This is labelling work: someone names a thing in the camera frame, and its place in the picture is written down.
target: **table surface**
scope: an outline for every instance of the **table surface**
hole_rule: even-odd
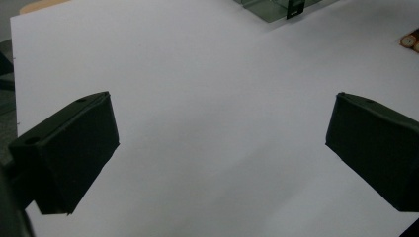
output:
[[[19,134],[109,91],[121,146],[40,237],[395,237],[325,143],[335,95],[419,119],[415,0],[322,1],[267,24],[233,0],[73,0],[12,18]]]

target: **gray carpet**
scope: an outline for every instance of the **gray carpet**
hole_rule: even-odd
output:
[[[12,41],[0,42],[0,52],[13,61]],[[14,81],[14,74],[0,75],[1,79]],[[0,88],[0,163],[6,164],[11,160],[8,145],[17,137],[15,93]]]

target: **tan wooden object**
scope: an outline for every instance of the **tan wooden object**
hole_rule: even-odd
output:
[[[69,0],[41,0],[41,1],[30,3],[30,4],[26,5],[25,7],[21,8],[19,13],[22,15],[22,14],[34,12],[34,11],[42,9],[42,8],[47,8],[47,7],[56,5],[56,4],[60,4],[60,3],[63,3],[63,2],[68,2],[68,1]]]

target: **white tabletop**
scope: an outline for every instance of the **white tabletop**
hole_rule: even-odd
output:
[[[416,0],[323,1],[267,24],[233,0],[73,0],[12,19],[18,130],[110,91],[121,146],[40,237],[396,237],[325,143],[341,91],[419,119]]]

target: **screw hole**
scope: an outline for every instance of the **screw hole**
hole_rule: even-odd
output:
[[[39,137],[32,137],[32,138],[29,138],[28,140],[26,140],[25,141],[25,144],[27,144],[27,145],[33,145],[33,144],[39,142],[40,140],[41,139]]]

